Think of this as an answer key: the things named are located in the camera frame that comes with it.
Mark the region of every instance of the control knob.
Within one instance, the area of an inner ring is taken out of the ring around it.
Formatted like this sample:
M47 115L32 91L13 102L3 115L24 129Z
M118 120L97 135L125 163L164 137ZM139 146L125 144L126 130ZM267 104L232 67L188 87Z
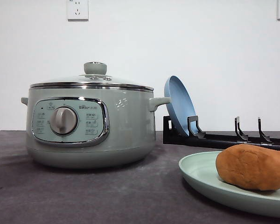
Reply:
M58 134L68 134L77 126L77 115L68 107L59 107L51 116L50 126Z

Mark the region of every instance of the glass lid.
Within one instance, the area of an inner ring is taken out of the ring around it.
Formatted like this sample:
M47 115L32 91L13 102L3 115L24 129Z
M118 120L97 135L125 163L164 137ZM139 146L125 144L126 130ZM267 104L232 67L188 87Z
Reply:
M66 77L62 79L51 79L47 82L32 84L31 88L36 87L71 87L71 86L104 86L122 87L140 90L153 91L152 87L137 84L121 78L106 75L107 65L101 62L88 62L84 64L84 75Z

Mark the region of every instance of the countertop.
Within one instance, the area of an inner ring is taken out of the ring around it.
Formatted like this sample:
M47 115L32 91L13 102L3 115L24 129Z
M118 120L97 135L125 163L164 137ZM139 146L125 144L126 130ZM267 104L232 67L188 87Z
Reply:
M155 149L138 162L59 169L28 156L24 131L0 131L0 224L280 224L280 218L235 210L192 189L178 161L205 151L218 149L163 145L157 132Z

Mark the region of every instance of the brand logo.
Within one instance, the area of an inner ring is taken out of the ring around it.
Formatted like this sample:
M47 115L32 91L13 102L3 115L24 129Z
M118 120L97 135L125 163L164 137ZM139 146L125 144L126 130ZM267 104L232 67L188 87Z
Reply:
M80 105L79 109L94 109L96 110L97 107L96 106L85 106L85 105Z

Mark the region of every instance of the pot handle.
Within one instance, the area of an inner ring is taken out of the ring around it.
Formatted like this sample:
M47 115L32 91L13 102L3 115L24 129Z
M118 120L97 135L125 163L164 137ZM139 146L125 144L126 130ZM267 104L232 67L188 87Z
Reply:
M27 106L28 105L28 98L27 97L22 97L21 98L21 103L25 104Z
M151 98L149 99L149 111L155 112L158 106L168 103L171 103L170 97Z

